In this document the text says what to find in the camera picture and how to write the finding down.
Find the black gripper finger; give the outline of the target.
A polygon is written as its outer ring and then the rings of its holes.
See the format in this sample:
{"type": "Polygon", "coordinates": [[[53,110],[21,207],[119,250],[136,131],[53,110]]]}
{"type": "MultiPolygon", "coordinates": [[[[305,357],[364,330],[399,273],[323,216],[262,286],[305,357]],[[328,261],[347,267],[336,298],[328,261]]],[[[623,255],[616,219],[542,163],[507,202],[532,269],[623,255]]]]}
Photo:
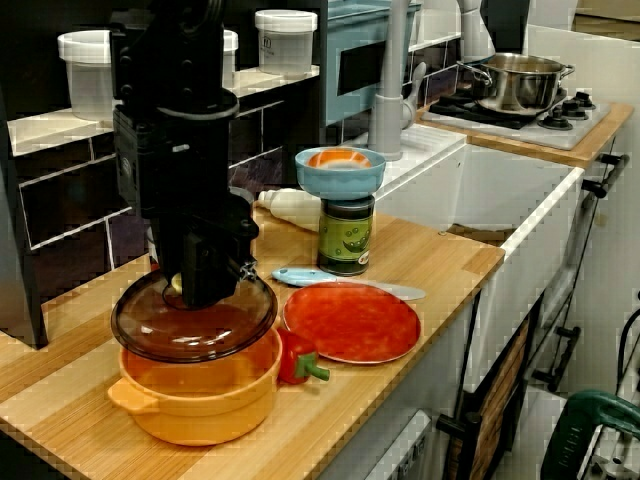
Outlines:
{"type": "Polygon", "coordinates": [[[181,272],[183,259],[183,235],[180,233],[160,233],[157,239],[157,255],[164,275],[181,272]]]}
{"type": "Polygon", "coordinates": [[[204,308],[235,293],[236,286],[257,276],[251,253],[256,232],[184,237],[181,266],[182,297],[192,309],[204,308]]]}

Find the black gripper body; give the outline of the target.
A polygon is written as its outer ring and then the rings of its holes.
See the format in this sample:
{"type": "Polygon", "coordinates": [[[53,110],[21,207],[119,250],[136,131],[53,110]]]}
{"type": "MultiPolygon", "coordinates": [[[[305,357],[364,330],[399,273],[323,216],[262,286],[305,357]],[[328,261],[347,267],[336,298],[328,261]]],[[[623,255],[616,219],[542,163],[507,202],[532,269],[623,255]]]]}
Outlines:
{"type": "Polygon", "coordinates": [[[258,227],[229,189],[229,124],[239,100],[223,92],[200,112],[122,104],[113,116],[120,195],[156,241],[190,230],[252,240],[258,227]]]}

